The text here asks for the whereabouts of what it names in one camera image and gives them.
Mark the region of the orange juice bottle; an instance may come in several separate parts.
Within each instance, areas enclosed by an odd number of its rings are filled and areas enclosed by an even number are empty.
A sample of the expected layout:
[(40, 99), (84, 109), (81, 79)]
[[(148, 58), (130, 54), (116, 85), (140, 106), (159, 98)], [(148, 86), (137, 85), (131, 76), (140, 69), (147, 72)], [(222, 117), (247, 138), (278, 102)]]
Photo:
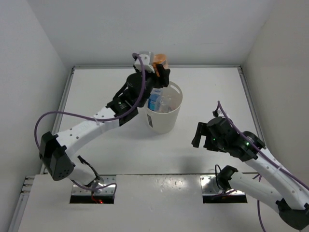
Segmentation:
[(153, 66), (153, 68), (155, 70), (156, 75), (160, 76), (158, 68), (157, 68), (157, 64), (161, 64), (164, 69), (168, 69), (169, 68), (169, 64), (168, 64), (167, 56), (165, 54), (156, 54), (156, 55), (154, 55), (152, 66)]

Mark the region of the clear bottle white cap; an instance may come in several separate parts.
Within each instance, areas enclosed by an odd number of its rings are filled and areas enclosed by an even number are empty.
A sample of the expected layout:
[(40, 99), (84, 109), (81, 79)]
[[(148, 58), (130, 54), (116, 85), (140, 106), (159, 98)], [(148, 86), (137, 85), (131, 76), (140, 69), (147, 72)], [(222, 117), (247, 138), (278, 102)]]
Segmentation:
[(173, 96), (169, 101), (169, 111), (172, 112), (176, 110), (182, 103), (182, 97)]

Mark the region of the blue label plastic bottle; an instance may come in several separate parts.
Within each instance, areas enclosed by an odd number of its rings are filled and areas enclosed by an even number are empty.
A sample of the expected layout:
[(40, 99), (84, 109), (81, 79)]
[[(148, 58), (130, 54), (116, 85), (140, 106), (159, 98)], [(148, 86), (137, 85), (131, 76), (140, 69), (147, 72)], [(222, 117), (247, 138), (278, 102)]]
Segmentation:
[(148, 109), (151, 111), (155, 111), (156, 102), (158, 98), (161, 96), (162, 90), (160, 88), (153, 88), (150, 97), (148, 99)]

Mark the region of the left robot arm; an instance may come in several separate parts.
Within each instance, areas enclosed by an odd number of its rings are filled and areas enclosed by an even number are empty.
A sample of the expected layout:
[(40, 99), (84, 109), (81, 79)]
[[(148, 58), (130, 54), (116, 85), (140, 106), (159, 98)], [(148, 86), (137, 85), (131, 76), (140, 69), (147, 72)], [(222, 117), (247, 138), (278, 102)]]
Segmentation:
[(80, 188), (92, 192), (104, 188), (99, 174), (89, 162), (81, 156), (72, 161), (72, 157), (92, 140), (136, 117), (151, 91), (169, 84), (168, 65), (145, 65), (137, 61), (134, 69), (112, 100), (92, 117), (81, 116), (83, 121), (76, 126), (56, 134), (46, 132), (42, 135), (39, 157), (54, 181), (68, 178)]

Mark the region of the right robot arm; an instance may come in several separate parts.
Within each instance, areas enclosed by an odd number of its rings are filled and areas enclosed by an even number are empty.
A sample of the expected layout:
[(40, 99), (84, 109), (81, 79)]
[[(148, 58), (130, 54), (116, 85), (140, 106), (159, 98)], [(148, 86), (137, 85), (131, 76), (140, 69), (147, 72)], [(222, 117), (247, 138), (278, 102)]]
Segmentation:
[(255, 169), (269, 183), (254, 181), (227, 165), (211, 180), (213, 192), (240, 190), (268, 205), (290, 227), (301, 231), (309, 225), (308, 189), (291, 177), (259, 137), (249, 131), (238, 132), (222, 116), (198, 123), (193, 147), (199, 147), (202, 136), (206, 137), (204, 148), (228, 153)]

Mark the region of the clear bottle blue-white cap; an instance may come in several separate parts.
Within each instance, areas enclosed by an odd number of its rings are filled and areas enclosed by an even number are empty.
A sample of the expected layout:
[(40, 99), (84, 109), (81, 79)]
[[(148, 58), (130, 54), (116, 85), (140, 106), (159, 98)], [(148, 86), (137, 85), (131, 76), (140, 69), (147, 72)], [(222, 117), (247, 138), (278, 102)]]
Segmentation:
[(158, 112), (168, 113), (170, 109), (171, 95), (162, 95), (158, 100)]

